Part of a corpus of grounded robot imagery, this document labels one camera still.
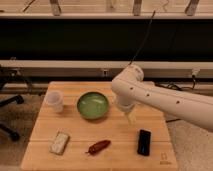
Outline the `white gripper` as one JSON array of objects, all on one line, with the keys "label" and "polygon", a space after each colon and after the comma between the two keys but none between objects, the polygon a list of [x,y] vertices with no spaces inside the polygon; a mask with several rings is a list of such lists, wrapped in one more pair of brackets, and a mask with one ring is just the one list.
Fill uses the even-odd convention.
[{"label": "white gripper", "polygon": [[134,101],[128,98],[117,97],[115,103],[119,110],[125,112],[125,116],[127,117],[129,124],[135,124],[136,116],[133,112],[131,112],[135,106]]}]

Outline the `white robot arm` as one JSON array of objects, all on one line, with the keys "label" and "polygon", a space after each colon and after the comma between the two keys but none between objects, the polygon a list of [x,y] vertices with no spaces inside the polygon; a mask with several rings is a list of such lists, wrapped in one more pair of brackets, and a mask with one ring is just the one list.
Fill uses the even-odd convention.
[{"label": "white robot arm", "polygon": [[213,97],[176,91],[147,84],[137,65],[128,65],[111,82],[117,107],[130,113],[136,102],[172,114],[213,132]]}]

